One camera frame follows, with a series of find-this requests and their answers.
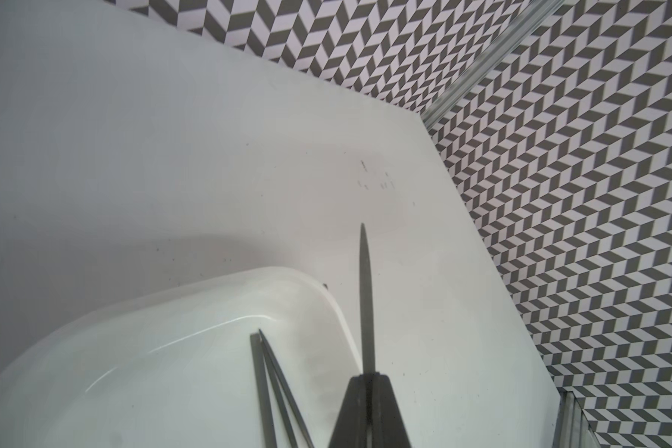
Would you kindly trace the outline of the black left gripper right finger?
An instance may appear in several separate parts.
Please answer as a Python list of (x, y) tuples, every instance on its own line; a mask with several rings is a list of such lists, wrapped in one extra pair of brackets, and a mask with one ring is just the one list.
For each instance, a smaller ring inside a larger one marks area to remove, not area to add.
[(371, 446), (411, 448), (391, 381), (375, 373), (370, 380)]

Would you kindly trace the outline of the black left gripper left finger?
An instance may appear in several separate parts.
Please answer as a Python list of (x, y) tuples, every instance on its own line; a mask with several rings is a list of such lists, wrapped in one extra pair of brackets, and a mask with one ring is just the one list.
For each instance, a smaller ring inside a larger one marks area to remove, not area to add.
[(352, 377), (330, 437), (329, 448), (366, 448), (368, 428), (366, 377)]

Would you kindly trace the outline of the needle file yellow handle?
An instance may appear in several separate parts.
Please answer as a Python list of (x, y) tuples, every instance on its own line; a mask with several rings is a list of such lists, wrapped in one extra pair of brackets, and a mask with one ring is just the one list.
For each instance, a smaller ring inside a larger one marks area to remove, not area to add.
[(294, 421), (297, 425), (297, 428), (302, 434), (302, 438), (304, 438), (304, 441), (306, 442), (306, 446), (309, 448), (315, 448), (315, 444), (313, 442), (313, 439), (311, 437), (310, 431), (306, 425), (306, 422), (304, 420), (304, 416), (302, 415), (302, 412), (299, 408), (299, 405), (295, 399), (295, 396), (293, 395), (291, 388), (289, 386), (289, 382), (287, 381), (287, 377), (285, 376), (285, 373), (283, 369), (281, 368), (276, 353), (274, 352), (274, 349), (272, 349), (271, 344), (269, 343), (268, 339), (266, 338), (267, 341), (267, 348), (270, 350), (270, 355), (273, 358), (274, 365), (276, 366), (276, 374), (279, 379), (281, 388), (282, 388), (282, 393), (284, 396), (284, 399), (287, 403), (287, 410), (293, 414)]
[(373, 313), (373, 280), (371, 279), (371, 258), (365, 224), (360, 225), (360, 258), (358, 259), (358, 280), (360, 280), (360, 332), (363, 371), (375, 373), (375, 340)]
[(268, 371), (268, 375), (270, 378), (270, 381), (272, 383), (272, 389), (274, 390), (274, 397), (276, 398), (276, 404), (278, 406), (278, 410), (281, 416), (282, 423), (284, 425), (285, 432), (287, 434), (287, 439), (289, 440), (289, 445), (291, 448), (297, 448), (298, 447), (298, 442), (296, 439), (296, 435), (293, 429), (293, 426), (291, 424), (290, 418), (289, 418), (289, 411), (287, 410), (287, 403), (284, 399), (283, 393), (282, 393), (282, 388), (279, 382), (279, 379), (276, 374), (276, 366), (274, 365), (274, 361), (272, 356), (270, 355), (270, 350), (267, 348), (267, 341), (263, 333), (261, 332), (259, 334), (259, 339), (261, 340), (261, 345), (264, 351), (264, 358), (265, 358), (265, 363), (266, 363), (266, 369)]
[(263, 354), (261, 336), (252, 333), (249, 336), (254, 364), (257, 393), (259, 400), (259, 414), (261, 415), (261, 427), (266, 448), (276, 448), (276, 430), (270, 401), (269, 385), (266, 373), (265, 358)]

